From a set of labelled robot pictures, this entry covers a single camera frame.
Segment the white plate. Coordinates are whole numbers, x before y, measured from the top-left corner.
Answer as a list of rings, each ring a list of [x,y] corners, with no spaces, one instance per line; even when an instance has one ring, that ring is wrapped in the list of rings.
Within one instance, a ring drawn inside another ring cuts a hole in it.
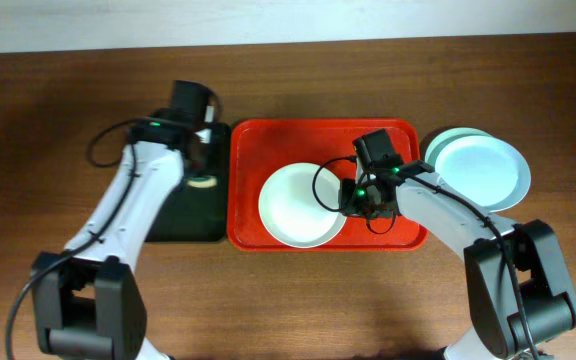
[[[312,163],[293,163],[275,171],[263,184],[258,213],[272,238],[290,248],[309,249],[332,241],[346,217],[337,205],[340,180]]]

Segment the green and yellow sponge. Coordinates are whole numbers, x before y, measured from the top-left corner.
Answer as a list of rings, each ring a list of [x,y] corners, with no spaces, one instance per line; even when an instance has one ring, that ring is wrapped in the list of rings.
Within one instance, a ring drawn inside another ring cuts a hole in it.
[[[206,189],[212,188],[217,185],[218,181],[215,176],[197,176],[190,178],[187,181],[187,185],[189,187],[198,188],[198,189]]]

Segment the pale green plate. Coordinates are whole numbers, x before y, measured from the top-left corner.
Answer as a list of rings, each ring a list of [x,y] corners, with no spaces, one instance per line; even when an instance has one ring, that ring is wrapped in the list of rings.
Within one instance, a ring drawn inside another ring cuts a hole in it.
[[[456,127],[440,132],[426,148],[424,161],[435,167],[441,151],[451,142],[467,136],[490,136],[487,132],[469,127]]]

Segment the light blue plate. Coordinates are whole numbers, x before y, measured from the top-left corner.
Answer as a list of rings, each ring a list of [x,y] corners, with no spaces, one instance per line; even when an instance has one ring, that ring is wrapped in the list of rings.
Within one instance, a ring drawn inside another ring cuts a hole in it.
[[[452,140],[430,163],[449,186],[491,212],[514,207],[531,187],[532,175],[524,156],[489,135]]]

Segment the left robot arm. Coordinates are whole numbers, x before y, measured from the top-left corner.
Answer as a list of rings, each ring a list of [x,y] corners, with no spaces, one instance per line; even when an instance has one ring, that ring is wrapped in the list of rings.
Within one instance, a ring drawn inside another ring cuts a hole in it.
[[[61,359],[163,359],[146,337],[135,280],[141,249],[171,193],[206,162],[202,131],[221,104],[203,84],[176,81],[170,103],[121,122],[126,144],[96,209],[59,253],[42,252],[21,293],[30,295],[38,347]]]

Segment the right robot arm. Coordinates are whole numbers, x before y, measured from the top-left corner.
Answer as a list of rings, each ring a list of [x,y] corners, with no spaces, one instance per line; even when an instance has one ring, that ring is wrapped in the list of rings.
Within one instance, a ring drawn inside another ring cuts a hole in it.
[[[405,162],[388,133],[353,142],[355,179],[342,182],[339,212],[366,221],[403,217],[464,262],[470,330],[436,359],[540,359],[538,345],[576,328],[576,291],[554,230],[485,210],[434,168]]]

